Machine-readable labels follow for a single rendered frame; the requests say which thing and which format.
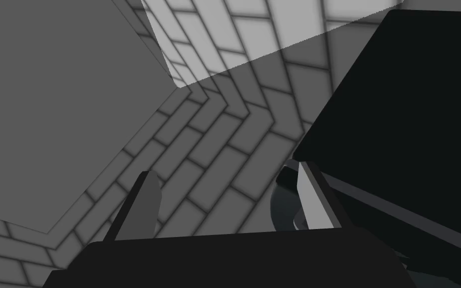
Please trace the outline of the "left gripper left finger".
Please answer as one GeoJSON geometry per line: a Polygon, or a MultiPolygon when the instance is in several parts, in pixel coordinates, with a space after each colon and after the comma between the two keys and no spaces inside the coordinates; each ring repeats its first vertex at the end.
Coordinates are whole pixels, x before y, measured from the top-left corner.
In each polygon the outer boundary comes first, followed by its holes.
{"type": "Polygon", "coordinates": [[[161,200],[162,192],[157,173],[141,172],[103,240],[110,242],[151,239],[161,200]]]}

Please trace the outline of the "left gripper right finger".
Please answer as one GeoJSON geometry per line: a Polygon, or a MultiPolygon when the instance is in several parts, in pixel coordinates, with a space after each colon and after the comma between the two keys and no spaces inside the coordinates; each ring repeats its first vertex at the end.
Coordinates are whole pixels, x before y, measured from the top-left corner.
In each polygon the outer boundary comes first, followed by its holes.
{"type": "Polygon", "coordinates": [[[344,207],[314,162],[299,163],[296,188],[310,230],[353,226],[344,207]]]}

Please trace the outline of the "black appliance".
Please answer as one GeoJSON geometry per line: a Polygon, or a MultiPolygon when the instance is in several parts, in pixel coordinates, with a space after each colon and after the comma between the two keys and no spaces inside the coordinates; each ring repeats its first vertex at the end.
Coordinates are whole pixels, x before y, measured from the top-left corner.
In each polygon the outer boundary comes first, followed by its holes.
{"type": "Polygon", "coordinates": [[[461,286],[461,11],[389,11],[293,158],[408,269],[461,286]]]}

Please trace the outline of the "grey cupboard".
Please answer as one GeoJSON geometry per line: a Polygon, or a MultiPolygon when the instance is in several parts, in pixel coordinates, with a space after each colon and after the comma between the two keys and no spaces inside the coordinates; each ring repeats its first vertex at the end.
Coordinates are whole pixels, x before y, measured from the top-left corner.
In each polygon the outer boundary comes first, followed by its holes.
{"type": "Polygon", "coordinates": [[[49,232],[175,88],[113,0],[0,0],[0,220],[49,232]]]}

